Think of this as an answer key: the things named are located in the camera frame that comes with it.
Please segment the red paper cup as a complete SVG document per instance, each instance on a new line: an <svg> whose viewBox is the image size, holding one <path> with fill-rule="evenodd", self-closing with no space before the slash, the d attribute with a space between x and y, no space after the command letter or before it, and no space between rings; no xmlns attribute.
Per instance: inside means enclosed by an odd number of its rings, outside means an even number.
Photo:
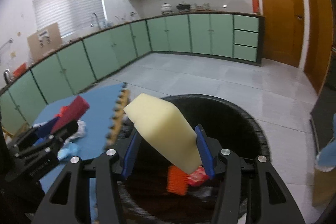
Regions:
<svg viewBox="0 0 336 224"><path fill-rule="evenodd" d="M195 172L187 176L187 185L192 187L199 187L209 180L209 176L203 166L199 166Z"/></svg>

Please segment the blue glove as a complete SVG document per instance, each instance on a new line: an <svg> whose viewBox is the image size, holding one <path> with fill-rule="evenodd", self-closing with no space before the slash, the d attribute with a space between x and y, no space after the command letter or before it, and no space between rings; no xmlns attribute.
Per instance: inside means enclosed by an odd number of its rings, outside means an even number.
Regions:
<svg viewBox="0 0 336 224"><path fill-rule="evenodd" d="M333 137L331 141L318 153L315 167L322 172L331 172L336 166L336 135L335 114L333 115Z"/></svg>

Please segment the red thermos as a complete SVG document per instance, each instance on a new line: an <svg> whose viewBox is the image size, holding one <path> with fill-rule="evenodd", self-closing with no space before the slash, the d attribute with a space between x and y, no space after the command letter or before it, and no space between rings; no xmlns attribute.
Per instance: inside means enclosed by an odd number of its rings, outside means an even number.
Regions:
<svg viewBox="0 0 336 224"><path fill-rule="evenodd" d="M259 0L252 0L252 10L254 14L260 15L260 2Z"/></svg>

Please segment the red plastic bag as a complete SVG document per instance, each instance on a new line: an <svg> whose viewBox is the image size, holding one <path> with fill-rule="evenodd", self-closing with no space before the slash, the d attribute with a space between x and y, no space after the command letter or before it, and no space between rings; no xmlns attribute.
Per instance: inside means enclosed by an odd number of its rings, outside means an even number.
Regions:
<svg viewBox="0 0 336 224"><path fill-rule="evenodd" d="M62 106L59 112L56 115L54 115L54 117L62 117L63 114L67 111L67 109L68 109L68 106Z"/></svg>

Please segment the red basin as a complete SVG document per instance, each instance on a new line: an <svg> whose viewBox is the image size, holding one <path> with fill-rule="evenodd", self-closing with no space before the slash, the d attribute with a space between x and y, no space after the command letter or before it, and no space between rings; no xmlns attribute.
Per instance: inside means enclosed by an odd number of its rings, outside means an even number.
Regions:
<svg viewBox="0 0 336 224"><path fill-rule="evenodd" d="M14 75L15 78L18 78L22 74L24 74L26 72L26 70L27 70L27 64L23 63L13 72L13 75Z"/></svg>

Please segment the orange foam net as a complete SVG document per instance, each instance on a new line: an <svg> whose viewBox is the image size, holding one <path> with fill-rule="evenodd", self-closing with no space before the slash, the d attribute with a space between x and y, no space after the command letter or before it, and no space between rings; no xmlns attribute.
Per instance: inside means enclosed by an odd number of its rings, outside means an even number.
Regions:
<svg viewBox="0 0 336 224"><path fill-rule="evenodd" d="M188 174L177 166L170 166L167 174L167 191L179 196L185 196L188 190L187 176Z"/></svg>

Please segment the towel rail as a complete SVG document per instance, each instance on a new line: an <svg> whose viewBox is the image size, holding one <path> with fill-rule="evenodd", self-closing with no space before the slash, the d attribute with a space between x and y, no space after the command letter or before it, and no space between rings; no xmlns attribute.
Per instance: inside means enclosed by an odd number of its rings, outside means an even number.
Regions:
<svg viewBox="0 0 336 224"><path fill-rule="evenodd" d="M4 49L7 45L11 44L13 42L13 39L9 39L7 42L5 42L2 46L0 46L0 51Z"/></svg>

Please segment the yellow sponge block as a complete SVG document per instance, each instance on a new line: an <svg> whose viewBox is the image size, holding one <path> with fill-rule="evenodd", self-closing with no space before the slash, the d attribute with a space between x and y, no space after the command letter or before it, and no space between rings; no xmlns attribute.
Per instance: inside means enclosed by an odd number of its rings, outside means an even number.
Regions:
<svg viewBox="0 0 336 224"><path fill-rule="evenodd" d="M142 93L123 110L143 139L184 173L202 165L197 135L175 105Z"/></svg>

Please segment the white plastic bag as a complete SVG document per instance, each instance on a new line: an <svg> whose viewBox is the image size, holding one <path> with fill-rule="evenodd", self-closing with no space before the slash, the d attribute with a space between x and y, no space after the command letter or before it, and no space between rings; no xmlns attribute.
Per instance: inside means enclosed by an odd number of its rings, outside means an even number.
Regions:
<svg viewBox="0 0 336 224"><path fill-rule="evenodd" d="M78 120L77 124L78 124L78 130L68 139L66 139L65 143L71 142L78 138L83 138L86 135L85 133L86 123L82 120Z"/></svg>

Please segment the black wok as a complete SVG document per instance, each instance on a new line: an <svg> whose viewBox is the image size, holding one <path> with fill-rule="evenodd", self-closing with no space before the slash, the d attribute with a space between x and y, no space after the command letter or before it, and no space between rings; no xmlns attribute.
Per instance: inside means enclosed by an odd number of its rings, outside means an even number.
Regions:
<svg viewBox="0 0 336 224"><path fill-rule="evenodd" d="M176 9L178 12L190 12L191 6L186 2L182 2L176 5Z"/></svg>

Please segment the light blue milk carton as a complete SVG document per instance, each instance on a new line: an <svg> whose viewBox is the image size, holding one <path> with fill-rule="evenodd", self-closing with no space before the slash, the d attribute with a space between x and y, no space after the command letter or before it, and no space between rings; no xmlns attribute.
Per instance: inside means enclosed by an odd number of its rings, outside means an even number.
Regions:
<svg viewBox="0 0 336 224"><path fill-rule="evenodd" d="M69 142L65 144L59 151L58 151L58 160L65 161L74 156L76 156L79 152L79 146L76 143Z"/></svg>

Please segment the green lower kitchen cabinets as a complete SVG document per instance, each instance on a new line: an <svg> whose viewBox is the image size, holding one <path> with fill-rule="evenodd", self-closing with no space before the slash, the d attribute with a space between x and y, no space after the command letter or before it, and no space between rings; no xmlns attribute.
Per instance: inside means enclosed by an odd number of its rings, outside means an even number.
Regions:
<svg viewBox="0 0 336 224"><path fill-rule="evenodd" d="M48 104L79 94L152 52L260 65L264 25L260 15L191 12L136 20L77 39L1 90L1 124L15 134Z"/></svg>

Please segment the sink faucet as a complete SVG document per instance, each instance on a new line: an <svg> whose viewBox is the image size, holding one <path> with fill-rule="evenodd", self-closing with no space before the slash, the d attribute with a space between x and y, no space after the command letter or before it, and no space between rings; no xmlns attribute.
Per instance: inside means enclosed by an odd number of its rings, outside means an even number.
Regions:
<svg viewBox="0 0 336 224"><path fill-rule="evenodd" d="M99 24L99 20L98 20L98 16L95 12L93 12L91 14L91 27L97 27L98 29L100 29L100 24Z"/></svg>

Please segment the blue table mat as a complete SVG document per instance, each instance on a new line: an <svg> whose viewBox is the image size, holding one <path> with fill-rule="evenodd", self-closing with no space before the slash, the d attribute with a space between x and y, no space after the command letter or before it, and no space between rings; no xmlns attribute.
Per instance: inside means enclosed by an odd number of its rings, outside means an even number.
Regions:
<svg viewBox="0 0 336 224"><path fill-rule="evenodd" d="M103 152L103 148L106 144L106 134L109 132L109 127L112 126L111 120L114 116L114 108L116 107L116 101L121 91L124 89L125 84L116 84L100 88L91 89L85 93L79 94L84 98L90 108L80 118L85 122L84 136L77 138L72 142L76 143L79 147L79 151L76 154L82 160L98 157ZM47 105L43 111L39 114L34 121L35 124L43 123L54 117L62 106L68 106L76 96L70 96L62 100L58 100L54 103ZM62 171L69 159L61 161L61 163L45 175L40 182L42 189L45 193ZM96 205L96 179L89 179L89 197L90 197L90 209L91 209L91 223L98 223L98 213Z"/></svg>

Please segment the wooden door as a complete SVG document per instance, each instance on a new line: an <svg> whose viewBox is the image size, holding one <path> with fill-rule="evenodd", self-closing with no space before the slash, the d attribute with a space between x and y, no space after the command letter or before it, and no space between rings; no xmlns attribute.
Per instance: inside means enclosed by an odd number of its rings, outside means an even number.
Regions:
<svg viewBox="0 0 336 224"><path fill-rule="evenodd" d="M316 93L324 83L333 45L334 18L331 0L309 1L309 43L304 72Z"/></svg>
<svg viewBox="0 0 336 224"><path fill-rule="evenodd" d="M303 0L262 0L263 57L299 67L304 33Z"/></svg>

